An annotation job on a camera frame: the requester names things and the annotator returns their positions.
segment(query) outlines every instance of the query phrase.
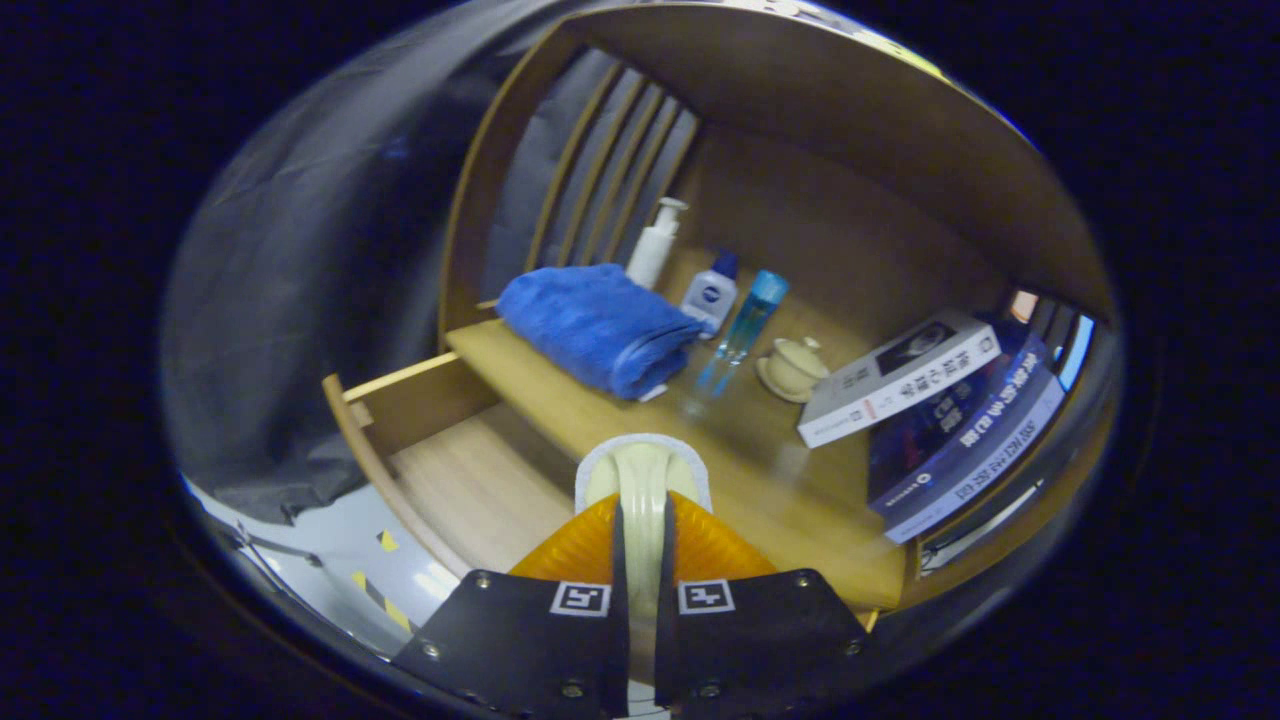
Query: yellow and black tape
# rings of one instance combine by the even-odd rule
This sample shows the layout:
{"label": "yellow and black tape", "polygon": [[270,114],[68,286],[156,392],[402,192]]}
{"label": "yellow and black tape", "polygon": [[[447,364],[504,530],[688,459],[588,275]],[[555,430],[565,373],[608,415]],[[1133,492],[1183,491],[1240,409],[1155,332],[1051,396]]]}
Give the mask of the yellow and black tape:
{"label": "yellow and black tape", "polygon": [[364,573],[357,570],[351,574],[351,579],[356,580],[360,589],[365,591],[365,594],[376,602],[378,607],[381,607],[383,612],[385,612],[388,618],[394,620],[401,628],[404,628],[404,632],[411,635],[417,633],[417,625],[410,621],[408,615],[404,615],[399,607],[396,607],[392,601],[387,600],[387,596],[378,592],[378,588],[374,587],[374,583],[369,582],[369,578]]}
{"label": "yellow and black tape", "polygon": [[392,537],[390,530],[378,533],[378,544],[383,546],[385,552],[394,552],[399,550],[399,543],[397,543],[396,538]]}

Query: blue cap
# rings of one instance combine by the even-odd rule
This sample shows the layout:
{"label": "blue cap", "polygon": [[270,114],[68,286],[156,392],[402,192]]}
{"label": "blue cap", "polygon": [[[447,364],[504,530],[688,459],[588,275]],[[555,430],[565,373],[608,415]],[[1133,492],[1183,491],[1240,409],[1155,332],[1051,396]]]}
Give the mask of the blue cap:
{"label": "blue cap", "polygon": [[764,300],[765,302],[772,302],[777,305],[782,302],[782,296],[787,293],[787,281],[782,279],[782,275],[776,275],[768,270],[760,270],[755,274],[755,282],[751,283],[751,295]]}
{"label": "blue cap", "polygon": [[721,250],[719,258],[712,265],[712,272],[719,273],[731,281],[737,279],[737,255],[728,250]]}

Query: teacup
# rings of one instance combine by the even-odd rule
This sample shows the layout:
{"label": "teacup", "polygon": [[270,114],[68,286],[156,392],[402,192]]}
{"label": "teacup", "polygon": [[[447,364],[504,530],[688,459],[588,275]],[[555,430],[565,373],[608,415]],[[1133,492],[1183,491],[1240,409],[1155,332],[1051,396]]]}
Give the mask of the teacup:
{"label": "teacup", "polygon": [[822,346],[812,337],[804,338],[804,343],[774,340],[773,352],[764,364],[769,382],[791,396],[809,395],[820,379],[831,374],[815,354],[819,347]]}

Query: white pump bottle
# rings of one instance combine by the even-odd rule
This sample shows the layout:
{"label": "white pump bottle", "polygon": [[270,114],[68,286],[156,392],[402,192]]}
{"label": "white pump bottle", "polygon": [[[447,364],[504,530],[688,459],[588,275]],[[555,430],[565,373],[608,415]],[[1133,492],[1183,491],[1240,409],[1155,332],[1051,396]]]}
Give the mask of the white pump bottle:
{"label": "white pump bottle", "polygon": [[676,219],[681,210],[687,210],[689,204],[675,197],[663,197],[658,201],[658,219],[640,233],[636,249],[631,252],[631,261],[627,263],[627,277],[637,286],[653,290],[662,273],[662,265],[667,261],[667,252],[676,240],[676,231],[680,222]]}

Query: blue towel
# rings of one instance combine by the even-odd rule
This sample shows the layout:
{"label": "blue towel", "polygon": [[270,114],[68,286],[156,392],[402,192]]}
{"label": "blue towel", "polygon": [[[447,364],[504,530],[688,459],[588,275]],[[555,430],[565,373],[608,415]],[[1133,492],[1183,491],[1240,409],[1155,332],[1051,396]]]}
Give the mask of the blue towel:
{"label": "blue towel", "polygon": [[520,275],[502,291],[498,315],[582,383],[626,400],[680,372],[703,329],[612,264]]}

